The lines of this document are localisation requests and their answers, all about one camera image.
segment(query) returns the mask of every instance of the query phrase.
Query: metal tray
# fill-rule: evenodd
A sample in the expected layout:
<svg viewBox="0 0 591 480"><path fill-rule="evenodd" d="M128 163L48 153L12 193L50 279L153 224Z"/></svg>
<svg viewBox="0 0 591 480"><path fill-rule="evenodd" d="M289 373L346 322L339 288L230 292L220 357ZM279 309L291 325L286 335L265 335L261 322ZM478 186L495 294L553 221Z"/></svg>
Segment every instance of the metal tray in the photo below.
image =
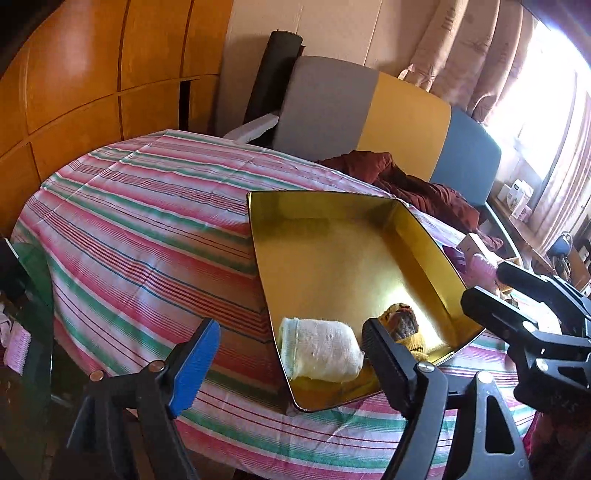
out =
<svg viewBox="0 0 591 480"><path fill-rule="evenodd" d="M482 333L462 312L465 286L456 270L399 200L252 192L248 208L275 347L284 317L339 320L361 344L364 321L399 302L413 307L436 365ZM295 407L306 412L380 392L368 362L351 382L296 378L288 385Z"/></svg>

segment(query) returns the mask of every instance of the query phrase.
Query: striped tablecloth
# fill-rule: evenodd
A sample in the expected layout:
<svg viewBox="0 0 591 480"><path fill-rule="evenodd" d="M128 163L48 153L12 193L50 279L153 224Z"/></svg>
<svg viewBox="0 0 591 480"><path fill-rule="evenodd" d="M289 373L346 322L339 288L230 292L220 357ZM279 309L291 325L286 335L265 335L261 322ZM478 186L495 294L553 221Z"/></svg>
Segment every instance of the striped tablecloth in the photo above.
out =
<svg viewBox="0 0 591 480"><path fill-rule="evenodd" d="M280 411L273 351L246 210L251 190L387 194L307 161L220 138L166 131L98 148L46 180L25 205L14 242L48 253L56 338L86 371L136 372L187 340L203 317L222 344L192 408L186 445L266 478L375 478L404 419L383 395L314 414ZM440 242L455 230L415 211ZM447 364L493 372L522 434L532 409L503 341L485 332ZM430 475L441 476L455 416L447 413Z"/></svg>

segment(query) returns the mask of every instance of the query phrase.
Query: blue cushion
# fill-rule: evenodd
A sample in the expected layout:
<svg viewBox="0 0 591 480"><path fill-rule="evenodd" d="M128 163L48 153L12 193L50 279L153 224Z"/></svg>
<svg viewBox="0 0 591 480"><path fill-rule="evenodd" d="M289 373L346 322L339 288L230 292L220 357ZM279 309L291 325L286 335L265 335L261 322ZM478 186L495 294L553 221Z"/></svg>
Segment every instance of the blue cushion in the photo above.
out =
<svg viewBox="0 0 591 480"><path fill-rule="evenodd" d="M484 205L500 161L501 149L484 127L453 107L430 182L457 190L471 205Z"/></svg>

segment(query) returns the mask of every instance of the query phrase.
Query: rolled white cloth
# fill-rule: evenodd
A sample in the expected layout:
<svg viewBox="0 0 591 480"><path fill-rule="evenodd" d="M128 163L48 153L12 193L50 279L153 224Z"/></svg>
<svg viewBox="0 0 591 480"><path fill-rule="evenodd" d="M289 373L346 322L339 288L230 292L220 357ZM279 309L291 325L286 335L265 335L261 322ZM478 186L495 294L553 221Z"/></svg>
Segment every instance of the rolled white cloth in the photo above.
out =
<svg viewBox="0 0 591 480"><path fill-rule="evenodd" d="M281 363L290 380L346 382L357 378L363 366L363 352L344 323L284 318L279 336Z"/></svg>

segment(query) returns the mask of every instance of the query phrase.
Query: red blanket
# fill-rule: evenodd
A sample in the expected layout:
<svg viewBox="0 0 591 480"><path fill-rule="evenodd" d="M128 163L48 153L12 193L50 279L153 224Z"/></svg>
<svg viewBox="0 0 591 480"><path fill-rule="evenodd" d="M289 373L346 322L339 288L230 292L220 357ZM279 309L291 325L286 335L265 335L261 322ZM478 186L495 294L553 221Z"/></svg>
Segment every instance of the red blanket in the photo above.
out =
<svg viewBox="0 0 591 480"><path fill-rule="evenodd" d="M355 150L319 163L390 192L462 233L477 233L490 250L496 251L503 245L503 240L478 230L480 214L459 192L406 175L388 152Z"/></svg>

